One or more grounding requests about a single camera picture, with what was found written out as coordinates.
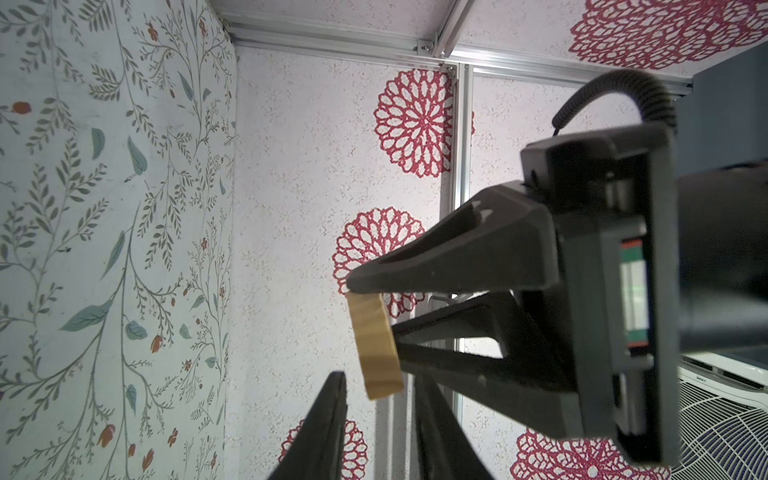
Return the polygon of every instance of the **fan grille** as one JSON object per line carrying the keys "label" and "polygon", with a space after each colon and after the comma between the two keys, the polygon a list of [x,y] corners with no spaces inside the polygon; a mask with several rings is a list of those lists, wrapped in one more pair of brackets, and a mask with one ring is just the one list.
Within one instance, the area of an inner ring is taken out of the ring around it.
{"label": "fan grille", "polygon": [[680,464],[674,480],[768,478],[768,412],[680,381]]}

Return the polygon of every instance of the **black cable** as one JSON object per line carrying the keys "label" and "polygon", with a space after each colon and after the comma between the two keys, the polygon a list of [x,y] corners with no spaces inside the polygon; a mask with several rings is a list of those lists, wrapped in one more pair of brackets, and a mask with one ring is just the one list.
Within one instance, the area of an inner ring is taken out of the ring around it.
{"label": "black cable", "polygon": [[552,118],[553,137],[584,107],[610,93],[622,93],[631,98],[640,110],[643,122],[663,121],[677,133],[677,113],[661,82],[644,71],[622,69],[602,74],[579,88]]}

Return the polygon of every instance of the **red circular floral decal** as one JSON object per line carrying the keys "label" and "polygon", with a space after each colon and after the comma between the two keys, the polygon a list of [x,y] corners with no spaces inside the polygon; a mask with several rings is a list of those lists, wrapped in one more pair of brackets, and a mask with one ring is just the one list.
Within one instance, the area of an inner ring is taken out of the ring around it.
{"label": "red circular floral decal", "polygon": [[439,177],[451,169],[453,93],[447,74],[401,71],[379,95],[376,133],[407,174]]}
{"label": "red circular floral decal", "polygon": [[587,0],[569,48],[581,60],[664,68],[768,35],[764,0]]}
{"label": "red circular floral decal", "polygon": [[[344,226],[344,233],[336,239],[333,255],[333,277],[339,283],[339,293],[346,294],[346,278],[352,269],[369,260],[405,245],[424,233],[422,223],[408,212],[393,207],[357,214],[355,220]],[[423,293],[387,293],[384,302],[389,315],[395,319],[403,312],[413,310],[425,299]]]}
{"label": "red circular floral decal", "polygon": [[518,459],[509,469],[516,480],[666,480],[668,468],[627,464],[613,442],[565,440],[559,442],[526,429],[518,438]]}
{"label": "red circular floral decal", "polygon": [[[282,462],[285,458],[288,449],[290,449],[293,440],[296,439],[296,435],[299,434],[301,426],[304,425],[304,421],[299,422],[299,426],[291,429],[288,432],[288,438],[283,442],[283,451],[280,453],[278,462]],[[344,446],[341,464],[341,476],[342,478],[351,478],[353,480],[360,480],[366,476],[366,463],[368,463],[368,445],[366,440],[362,437],[362,432],[357,428],[357,424],[351,420],[347,420],[344,424]]]}

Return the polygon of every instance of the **black cylinder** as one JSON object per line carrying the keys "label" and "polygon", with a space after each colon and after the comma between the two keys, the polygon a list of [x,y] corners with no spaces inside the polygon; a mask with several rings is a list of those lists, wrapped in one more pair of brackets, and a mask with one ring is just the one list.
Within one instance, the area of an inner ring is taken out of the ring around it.
{"label": "black cylinder", "polygon": [[680,351],[768,345],[768,163],[677,188]]}

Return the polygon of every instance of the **wooden block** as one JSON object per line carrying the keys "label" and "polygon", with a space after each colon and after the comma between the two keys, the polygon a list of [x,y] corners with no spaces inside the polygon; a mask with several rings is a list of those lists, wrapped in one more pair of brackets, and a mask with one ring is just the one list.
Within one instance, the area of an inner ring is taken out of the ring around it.
{"label": "wooden block", "polygon": [[376,400],[401,392],[400,360],[382,296],[347,293],[346,302],[368,398]]}

